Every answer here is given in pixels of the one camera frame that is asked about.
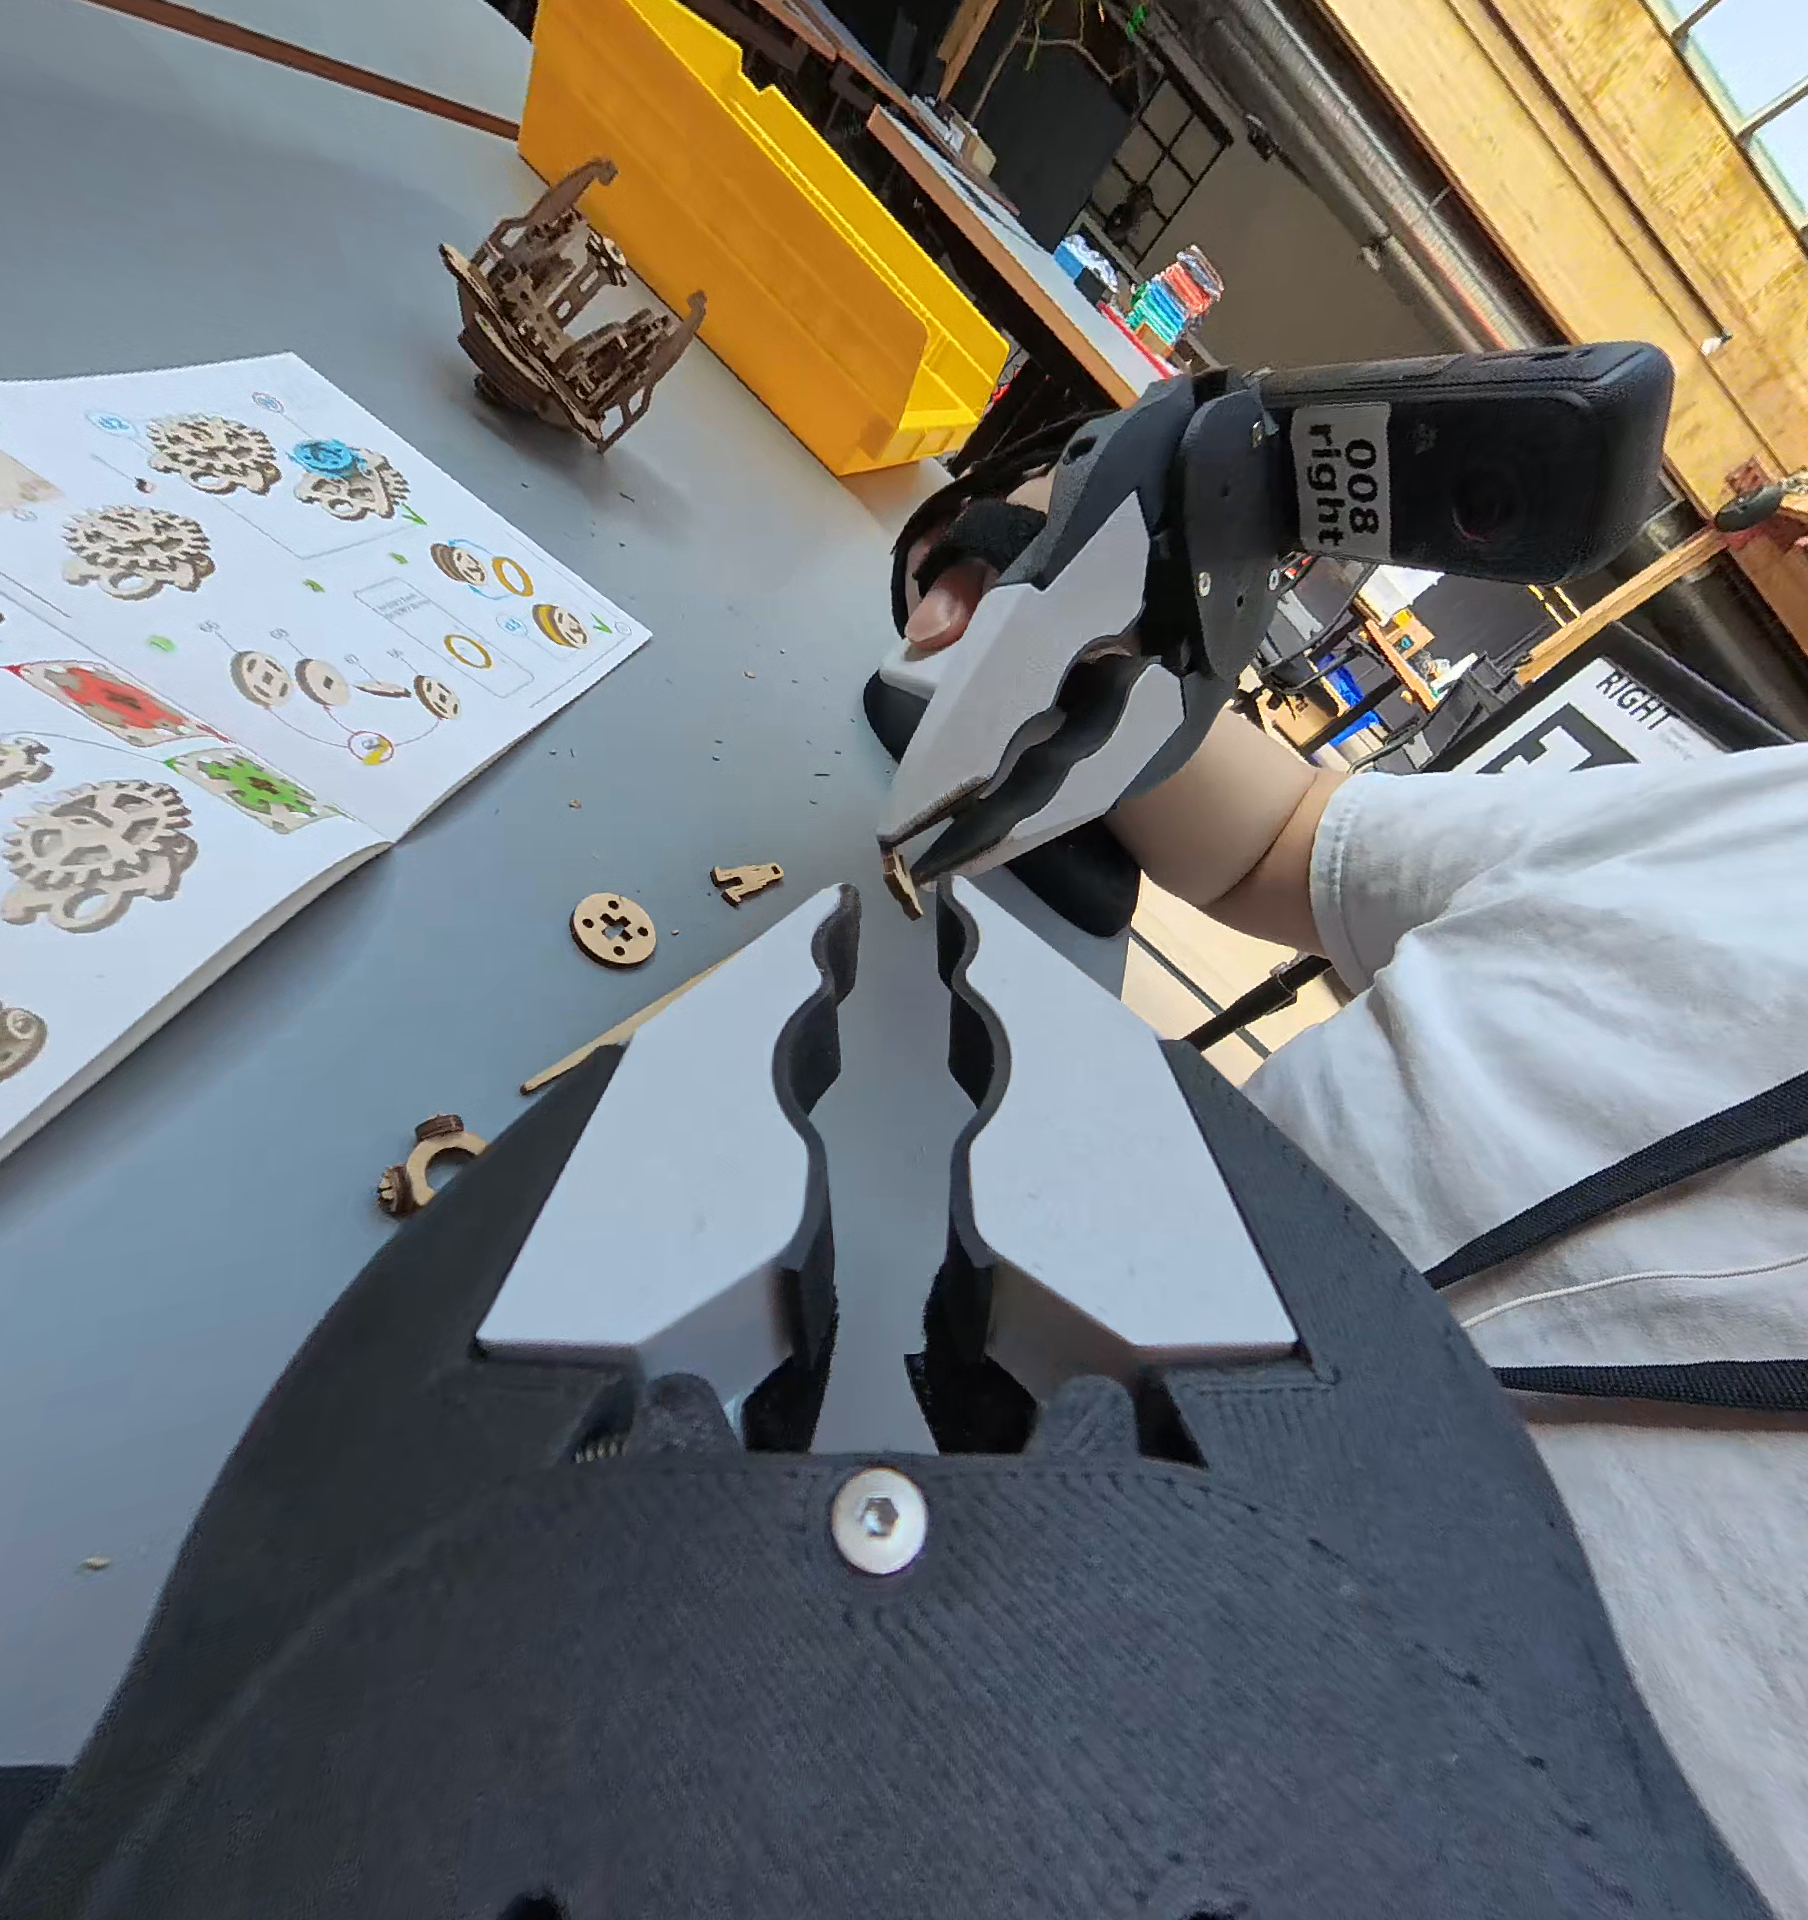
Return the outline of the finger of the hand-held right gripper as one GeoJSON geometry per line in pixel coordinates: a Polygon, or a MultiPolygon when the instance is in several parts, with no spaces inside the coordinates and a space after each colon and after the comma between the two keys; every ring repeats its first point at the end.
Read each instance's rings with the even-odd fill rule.
{"type": "Polygon", "coordinates": [[[1013,748],[1034,738],[1060,705],[1062,684],[1107,653],[1142,612],[1150,533],[1134,496],[1062,565],[1050,585],[986,589],[963,640],[947,650],[936,691],[892,781],[876,828],[881,850],[945,827],[1007,770],[1013,748]]]}
{"type": "Polygon", "coordinates": [[[1087,659],[1060,705],[978,800],[918,854],[918,884],[980,876],[1101,820],[1182,722],[1181,681],[1156,659],[1087,659]]]}

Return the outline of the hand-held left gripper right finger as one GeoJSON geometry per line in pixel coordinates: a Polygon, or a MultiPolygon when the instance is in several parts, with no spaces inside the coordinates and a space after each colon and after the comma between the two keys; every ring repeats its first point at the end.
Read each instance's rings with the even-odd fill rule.
{"type": "Polygon", "coordinates": [[[1017,1453],[1077,1378],[1287,1361],[1300,1335],[1156,1031],[973,881],[936,894],[970,1104],[912,1355],[943,1453],[1017,1453]]]}

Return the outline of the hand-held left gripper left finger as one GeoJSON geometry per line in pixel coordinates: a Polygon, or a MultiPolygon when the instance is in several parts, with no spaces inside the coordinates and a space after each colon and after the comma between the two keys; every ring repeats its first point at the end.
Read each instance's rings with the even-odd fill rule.
{"type": "Polygon", "coordinates": [[[693,1375],[744,1445],[806,1453],[836,1336],[821,1096],[862,902],[823,887],[624,1046],[477,1344],[693,1375]]]}

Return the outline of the slim wooden puzzle piece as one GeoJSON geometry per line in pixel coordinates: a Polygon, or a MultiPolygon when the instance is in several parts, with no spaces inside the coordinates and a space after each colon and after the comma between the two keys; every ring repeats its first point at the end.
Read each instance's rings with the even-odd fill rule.
{"type": "Polygon", "coordinates": [[[635,1014],[631,1014],[631,1015],[626,1015],[624,1021],[619,1021],[619,1023],[613,1023],[612,1027],[604,1029],[604,1033],[600,1033],[597,1037],[593,1037],[593,1039],[586,1040],[586,1042],[580,1042],[577,1050],[573,1050],[573,1052],[568,1052],[567,1056],[562,1056],[559,1060],[552,1062],[547,1067],[535,1071],[531,1077],[526,1077],[526,1079],[520,1082],[518,1094],[520,1094],[520,1096],[535,1096],[536,1091],[550,1086],[552,1082],[555,1082],[559,1077],[565,1077],[565,1075],[570,1072],[573,1067],[580,1066],[580,1063],[582,1063],[586,1057],[591,1057],[596,1052],[600,1052],[600,1050],[604,1050],[604,1047],[613,1047],[613,1046],[624,1046],[624,1042],[629,1042],[629,1039],[632,1039],[636,1031],[642,1031],[650,1021],[654,1021],[654,1018],[659,1015],[666,1007],[671,1007],[671,1006],[677,1001],[677,997],[687,996],[690,991],[693,991],[693,988],[696,988],[701,980],[706,980],[712,973],[720,973],[722,965],[726,965],[726,961],[729,961],[729,958],[724,958],[724,959],[712,964],[709,968],[706,968],[706,971],[701,971],[701,973],[691,974],[690,979],[684,979],[682,983],[678,983],[678,984],[677,984],[674,988],[671,988],[668,993],[654,997],[650,1004],[646,1004],[643,1007],[640,1007],[635,1014]]]}

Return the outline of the small wooden ring gear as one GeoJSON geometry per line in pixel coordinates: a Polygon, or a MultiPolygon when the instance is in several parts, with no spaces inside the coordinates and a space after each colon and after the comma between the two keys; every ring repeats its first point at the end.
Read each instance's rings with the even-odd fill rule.
{"type": "Polygon", "coordinates": [[[415,1141],[401,1162],[376,1178],[376,1206],[392,1218],[411,1215],[435,1198],[435,1168],[442,1162],[470,1163],[486,1151],[456,1113],[433,1113],[417,1122],[415,1141]]]}

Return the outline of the person's right forearm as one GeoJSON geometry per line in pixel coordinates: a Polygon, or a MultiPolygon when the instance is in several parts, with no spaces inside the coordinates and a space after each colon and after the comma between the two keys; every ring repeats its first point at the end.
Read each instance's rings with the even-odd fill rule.
{"type": "Polygon", "coordinates": [[[1178,770],[1117,804],[1107,827],[1162,892],[1241,935],[1318,955],[1310,858],[1346,781],[1224,710],[1178,770]]]}

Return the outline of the person's right hand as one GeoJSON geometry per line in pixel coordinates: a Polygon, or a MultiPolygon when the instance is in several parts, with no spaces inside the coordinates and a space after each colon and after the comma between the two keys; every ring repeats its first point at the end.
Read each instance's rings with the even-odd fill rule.
{"type": "Polygon", "coordinates": [[[907,589],[902,640],[907,655],[925,658],[955,645],[978,607],[998,570],[980,557],[955,560],[929,585],[907,589]]]}

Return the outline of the black padded wrist rest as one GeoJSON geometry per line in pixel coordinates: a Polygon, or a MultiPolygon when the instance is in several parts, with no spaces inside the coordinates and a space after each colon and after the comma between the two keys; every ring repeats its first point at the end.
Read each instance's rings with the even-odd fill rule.
{"type": "MultiPolygon", "coordinates": [[[[871,732],[899,762],[929,707],[926,698],[871,674],[862,702],[871,732]]],[[[1101,820],[1023,851],[999,870],[1017,876],[1065,925],[1090,936],[1107,938],[1130,925],[1138,865],[1101,820]]]]}

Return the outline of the black white marker board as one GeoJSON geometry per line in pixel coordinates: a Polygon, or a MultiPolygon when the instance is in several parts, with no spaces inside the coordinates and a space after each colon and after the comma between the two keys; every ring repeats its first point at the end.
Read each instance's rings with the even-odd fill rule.
{"type": "Polygon", "coordinates": [[[1544,677],[1452,762],[1466,774],[1690,763],[1790,742],[1756,710],[1660,653],[1588,655],[1544,677]]]}

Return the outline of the colourful stacked trays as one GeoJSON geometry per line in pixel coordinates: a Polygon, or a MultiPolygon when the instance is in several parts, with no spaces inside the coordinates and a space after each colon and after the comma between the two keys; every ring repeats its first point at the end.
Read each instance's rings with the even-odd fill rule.
{"type": "Polygon", "coordinates": [[[1150,333],[1169,351],[1204,321],[1223,290],[1224,281],[1202,247],[1185,245],[1134,288],[1124,324],[1134,334],[1150,333]]]}

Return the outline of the stacked yellow bins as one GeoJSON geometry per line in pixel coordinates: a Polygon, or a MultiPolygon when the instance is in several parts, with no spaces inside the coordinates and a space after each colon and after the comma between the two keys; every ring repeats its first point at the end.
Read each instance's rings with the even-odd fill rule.
{"type": "Polygon", "coordinates": [[[963,445],[1007,341],[737,42],[674,1],[536,9],[518,149],[608,156],[600,225],[835,476],[963,445]]]}

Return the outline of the wooden mechanical model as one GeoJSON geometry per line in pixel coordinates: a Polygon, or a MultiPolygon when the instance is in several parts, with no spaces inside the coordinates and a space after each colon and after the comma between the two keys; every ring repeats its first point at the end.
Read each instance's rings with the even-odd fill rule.
{"type": "Polygon", "coordinates": [[[477,395],[573,432],[597,453],[647,414],[708,312],[706,292],[696,290],[680,312],[646,306],[577,329],[593,299],[632,278],[622,245],[582,208],[585,192],[619,173],[613,159],[593,156],[526,212],[491,226],[475,253],[440,245],[458,288],[458,344],[477,370],[477,395]]]}

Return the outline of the assembly instruction booklet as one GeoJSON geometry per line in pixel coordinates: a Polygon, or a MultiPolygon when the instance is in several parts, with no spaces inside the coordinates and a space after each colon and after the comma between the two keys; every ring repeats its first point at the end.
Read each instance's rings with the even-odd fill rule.
{"type": "Polygon", "coordinates": [[[0,379],[0,1163],[650,637],[293,353],[0,379]]]}

